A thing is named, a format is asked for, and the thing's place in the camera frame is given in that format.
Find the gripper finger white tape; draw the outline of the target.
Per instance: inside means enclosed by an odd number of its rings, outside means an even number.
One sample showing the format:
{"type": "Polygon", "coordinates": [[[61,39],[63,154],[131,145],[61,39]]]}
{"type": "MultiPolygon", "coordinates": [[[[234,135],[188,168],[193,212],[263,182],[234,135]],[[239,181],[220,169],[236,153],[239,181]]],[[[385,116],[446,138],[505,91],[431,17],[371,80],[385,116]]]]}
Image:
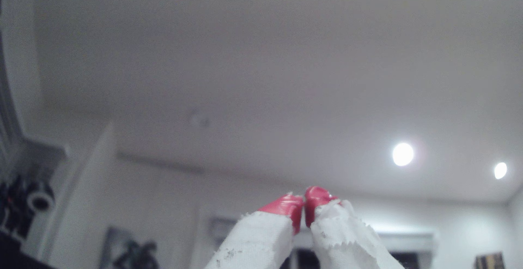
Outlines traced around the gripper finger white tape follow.
{"type": "Polygon", "coordinates": [[[321,268],[403,268],[351,202],[322,187],[305,192],[305,223],[321,268]]]}
{"type": "Polygon", "coordinates": [[[300,231],[304,198],[284,195],[244,215],[205,268],[280,268],[300,231]]]}

